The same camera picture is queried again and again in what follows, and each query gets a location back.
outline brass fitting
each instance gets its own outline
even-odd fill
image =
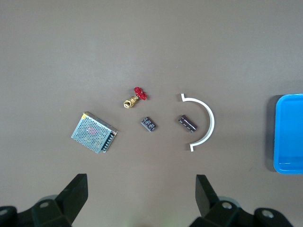
[[[140,87],[135,87],[134,92],[135,92],[135,96],[132,96],[129,100],[126,100],[124,102],[124,107],[127,109],[131,108],[139,98],[143,100],[147,98],[146,93]]]
[[[138,96],[132,96],[129,100],[126,100],[124,102],[124,107],[127,109],[131,108],[137,102],[138,99],[139,99]]]

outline power supply unit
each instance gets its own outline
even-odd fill
[[[95,151],[105,153],[118,130],[90,112],[84,112],[71,138]]]

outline blue plastic tray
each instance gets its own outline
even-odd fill
[[[274,167],[303,174],[303,94],[282,96],[276,104]]]

